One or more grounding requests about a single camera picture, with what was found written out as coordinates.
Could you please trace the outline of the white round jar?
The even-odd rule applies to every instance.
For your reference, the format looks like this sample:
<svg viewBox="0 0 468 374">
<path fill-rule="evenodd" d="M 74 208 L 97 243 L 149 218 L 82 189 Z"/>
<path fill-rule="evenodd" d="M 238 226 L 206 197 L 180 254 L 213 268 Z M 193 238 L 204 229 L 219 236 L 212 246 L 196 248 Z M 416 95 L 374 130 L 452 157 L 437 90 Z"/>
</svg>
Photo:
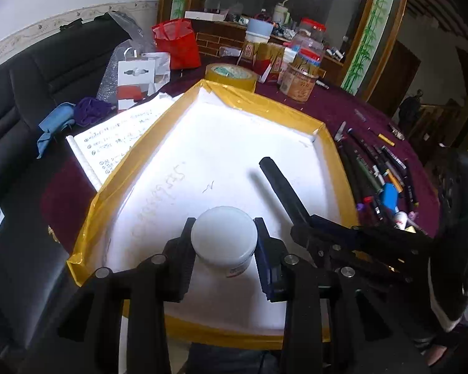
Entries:
<svg viewBox="0 0 468 374">
<path fill-rule="evenodd" d="M 249 267 L 257 241 L 253 219 L 231 206 L 208 209 L 191 230 L 196 255 L 208 268 L 227 278 L 236 277 Z"/>
</svg>

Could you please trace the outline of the blue rectangular battery pack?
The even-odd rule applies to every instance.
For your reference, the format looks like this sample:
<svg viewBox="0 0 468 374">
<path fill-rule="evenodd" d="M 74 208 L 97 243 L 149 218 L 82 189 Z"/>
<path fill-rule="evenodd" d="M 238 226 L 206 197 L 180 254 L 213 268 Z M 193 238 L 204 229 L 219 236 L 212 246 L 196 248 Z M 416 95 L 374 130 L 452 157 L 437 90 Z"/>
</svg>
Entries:
<svg viewBox="0 0 468 374">
<path fill-rule="evenodd" d="M 383 187 L 383 191 L 380 195 L 381 203 L 383 206 L 391 211 L 392 213 L 398 212 L 397 201 L 398 201 L 398 192 L 396 187 L 390 183 L 386 182 Z"/>
</svg>

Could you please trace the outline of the silver utility knife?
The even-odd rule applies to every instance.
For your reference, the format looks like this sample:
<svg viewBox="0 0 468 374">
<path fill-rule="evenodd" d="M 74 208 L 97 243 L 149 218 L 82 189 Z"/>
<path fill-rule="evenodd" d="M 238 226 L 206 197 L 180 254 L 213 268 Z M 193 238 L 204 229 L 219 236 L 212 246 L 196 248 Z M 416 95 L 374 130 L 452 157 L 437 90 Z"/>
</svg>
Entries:
<svg viewBox="0 0 468 374">
<path fill-rule="evenodd" d="M 336 142 L 340 142 L 340 141 L 342 140 L 342 138 L 343 138 L 343 132 L 344 132 L 344 129 L 345 129 L 346 125 L 347 125 L 347 122 L 346 122 L 346 121 L 343 121 L 343 122 L 341 123 L 341 125 L 339 126 L 338 130 L 336 131 L 335 137 L 334 137 L 334 140 L 335 140 Z"/>
</svg>

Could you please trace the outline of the gold-edged white tray box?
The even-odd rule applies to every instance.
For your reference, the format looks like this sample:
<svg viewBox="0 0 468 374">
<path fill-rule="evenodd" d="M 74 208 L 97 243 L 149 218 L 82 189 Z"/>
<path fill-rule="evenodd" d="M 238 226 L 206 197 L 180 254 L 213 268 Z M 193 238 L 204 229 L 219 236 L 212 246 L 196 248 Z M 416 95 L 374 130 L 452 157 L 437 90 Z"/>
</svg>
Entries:
<svg viewBox="0 0 468 374">
<path fill-rule="evenodd" d="M 81 286 L 99 267 L 137 267 L 178 237 L 186 219 L 232 206 L 265 221 L 272 237 L 310 261 L 259 161 L 270 157 L 311 214 L 358 224 L 351 188 L 325 124 L 262 95 L 201 80 L 164 108 L 106 174 L 67 260 Z M 281 349 L 285 303 L 266 300 L 253 261 L 222 277 L 197 260 L 188 293 L 165 307 L 173 338 L 242 349 Z"/>
</svg>

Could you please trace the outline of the yellow black pen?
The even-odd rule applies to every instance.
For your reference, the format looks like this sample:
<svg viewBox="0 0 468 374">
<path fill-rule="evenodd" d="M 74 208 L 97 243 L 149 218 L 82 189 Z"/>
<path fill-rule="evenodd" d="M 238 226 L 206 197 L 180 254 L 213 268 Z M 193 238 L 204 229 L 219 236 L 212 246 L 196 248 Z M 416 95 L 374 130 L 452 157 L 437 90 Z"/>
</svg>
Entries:
<svg viewBox="0 0 468 374">
<path fill-rule="evenodd" d="M 396 144 L 391 141 L 389 138 L 387 138 L 384 134 L 380 133 L 380 132 L 376 132 L 375 130 L 373 130 L 371 127 L 368 127 L 368 130 L 373 133 L 373 135 L 379 139 L 381 139 L 384 143 L 390 145 L 391 147 L 395 147 Z"/>
</svg>

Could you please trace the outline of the brown label round jar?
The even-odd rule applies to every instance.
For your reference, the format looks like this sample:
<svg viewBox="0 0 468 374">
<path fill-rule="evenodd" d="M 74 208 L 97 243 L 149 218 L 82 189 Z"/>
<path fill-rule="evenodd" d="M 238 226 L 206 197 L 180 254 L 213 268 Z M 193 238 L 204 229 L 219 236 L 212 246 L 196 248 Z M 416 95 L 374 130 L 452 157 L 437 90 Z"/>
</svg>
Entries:
<svg viewBox="0 0 468 374">
<path fill-rule="evenodd" d="M 306 102 L 318 77 L 289 64 L 280 83 L 280 92 L 295 101 Z"/>
</svg>

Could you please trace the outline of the white printed paper sheet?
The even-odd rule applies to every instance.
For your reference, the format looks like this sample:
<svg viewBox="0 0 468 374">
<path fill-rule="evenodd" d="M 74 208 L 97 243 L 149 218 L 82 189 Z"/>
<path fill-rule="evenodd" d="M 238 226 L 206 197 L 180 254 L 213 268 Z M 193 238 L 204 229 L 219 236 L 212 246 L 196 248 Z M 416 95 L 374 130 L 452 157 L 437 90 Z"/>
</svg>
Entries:
<svg viewBox="0 0 468 374">
<path fill-rule="evenodd" d="M 66 141 L 96 191 L 143 134 L 178 100 L 159 93 Z"/>
</svg>

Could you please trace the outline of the blue label plastic jar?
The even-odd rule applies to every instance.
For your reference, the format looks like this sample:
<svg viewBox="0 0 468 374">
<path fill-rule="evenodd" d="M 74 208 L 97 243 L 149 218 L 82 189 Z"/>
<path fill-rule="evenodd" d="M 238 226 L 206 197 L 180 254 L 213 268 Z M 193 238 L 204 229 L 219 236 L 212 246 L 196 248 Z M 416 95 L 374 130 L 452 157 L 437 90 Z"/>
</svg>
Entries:
<svg viewBox="0 0 468 374">
<path fill-rule="evenodd" d="M 297 69 L 312 73 L 320 67 L 322 57 L 322 51 L 316 51 L 311 47 L 300 46 L 292 65 Z"/>
</svg>

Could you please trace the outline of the purple cloth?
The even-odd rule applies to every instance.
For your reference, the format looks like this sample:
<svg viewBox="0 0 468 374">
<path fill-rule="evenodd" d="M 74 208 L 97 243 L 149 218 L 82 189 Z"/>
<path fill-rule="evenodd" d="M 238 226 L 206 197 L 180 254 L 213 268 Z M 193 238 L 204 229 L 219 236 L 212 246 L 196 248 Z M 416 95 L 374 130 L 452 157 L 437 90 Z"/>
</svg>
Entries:
<svg viewBox="0 0 468 374">
<path fill-rule="evenodd" d="M 75 124 L 81 127 L 91 126 L 107 117 L 115 105 L 94 97 L 84 97 L 73 110 Z"/>
</svg>

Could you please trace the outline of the blue cloth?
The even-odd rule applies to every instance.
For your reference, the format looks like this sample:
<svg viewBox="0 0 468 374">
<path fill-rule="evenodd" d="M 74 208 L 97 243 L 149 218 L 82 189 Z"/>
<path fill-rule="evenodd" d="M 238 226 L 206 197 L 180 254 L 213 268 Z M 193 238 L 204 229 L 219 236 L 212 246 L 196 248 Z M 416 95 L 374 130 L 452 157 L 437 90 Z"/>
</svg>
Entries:
<svg viewBox="0 0 468 374">
<path fill-rule="evenodd" d="M 39 123 L 42 134 L 37 140 L 38 159 L 42 157 L 50 141 L 57 133 L 75 123 L 74 109 L 75 105 L 72 103 L 61 103 Z"/>
</svg>

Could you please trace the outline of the white hanging package card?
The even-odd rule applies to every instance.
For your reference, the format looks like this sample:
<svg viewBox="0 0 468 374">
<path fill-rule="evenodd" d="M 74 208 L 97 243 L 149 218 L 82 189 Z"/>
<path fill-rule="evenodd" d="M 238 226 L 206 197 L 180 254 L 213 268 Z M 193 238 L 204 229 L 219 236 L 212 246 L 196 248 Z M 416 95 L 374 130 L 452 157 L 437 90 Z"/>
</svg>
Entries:
<svg viewBox="0 0 468 374">
<path fill-rule="evenodd" d="M 155 60 L 120 61 L 117 68 L 118 111 L 125 111 L 155 93 Z"/>
</svg>

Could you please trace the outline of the red lid clear jar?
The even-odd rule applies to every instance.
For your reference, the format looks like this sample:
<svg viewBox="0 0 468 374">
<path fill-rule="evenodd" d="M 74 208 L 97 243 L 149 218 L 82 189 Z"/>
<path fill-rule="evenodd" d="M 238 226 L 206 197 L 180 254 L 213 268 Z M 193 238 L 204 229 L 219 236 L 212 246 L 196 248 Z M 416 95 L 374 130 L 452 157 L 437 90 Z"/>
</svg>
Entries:
<svg viewBox="0 0 468 374">
<path fill-rule="evenodd" d="M 315 41 L 323 42 L 326 26 L 309 18 L 302 18 L 297 31 Z"/>
</svg>

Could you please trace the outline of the light blue bowl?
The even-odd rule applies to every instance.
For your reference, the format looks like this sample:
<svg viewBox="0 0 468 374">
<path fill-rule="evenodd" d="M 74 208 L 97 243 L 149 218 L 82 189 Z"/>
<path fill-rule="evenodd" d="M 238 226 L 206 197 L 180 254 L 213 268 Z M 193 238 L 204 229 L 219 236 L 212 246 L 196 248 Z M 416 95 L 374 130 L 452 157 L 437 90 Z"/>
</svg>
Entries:
<svg viewBox="0 0 468 374">
<path fill-rule="evenodd" d="M 250 18 L 247 23 L 245 40 L 255 43 L 267 43 L 271 38 L 273 28 L 272 22 Z"/>
</svg>

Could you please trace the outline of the wooden framed glass cabinet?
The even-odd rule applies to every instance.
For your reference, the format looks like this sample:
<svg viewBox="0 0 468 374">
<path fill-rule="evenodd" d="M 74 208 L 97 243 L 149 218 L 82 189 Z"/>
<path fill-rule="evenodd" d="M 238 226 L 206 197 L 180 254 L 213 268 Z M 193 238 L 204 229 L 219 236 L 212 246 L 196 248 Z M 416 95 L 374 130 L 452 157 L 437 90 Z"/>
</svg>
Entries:
<svg viewBox="0 0 468 374">
<path fill-rule="evenodd" d="M 377 86 L 397 39 L 407 0 L 159 0 L 158 19 L 183 17 L 188 10 L 253 17 L 274 16 L 296 28 L 308 18 L 324 25 L 323 42 L 343 53 L 334 82 L 367 100 Z"/>
</svg>

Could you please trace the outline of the red gift bag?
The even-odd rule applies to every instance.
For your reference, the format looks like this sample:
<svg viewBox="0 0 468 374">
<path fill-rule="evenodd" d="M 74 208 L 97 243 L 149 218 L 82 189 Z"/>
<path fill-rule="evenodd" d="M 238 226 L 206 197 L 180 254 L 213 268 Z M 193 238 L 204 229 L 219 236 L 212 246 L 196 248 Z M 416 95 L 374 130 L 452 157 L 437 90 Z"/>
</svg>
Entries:
<svg viewBox="0 0 468 374">
<path fill-rule="evenodd" d="M 171 70 L 196 69 L 201 59 L 189 19 L 172 19 L 151 28 L 159 51 L 171 56 Z"/>
</svg>

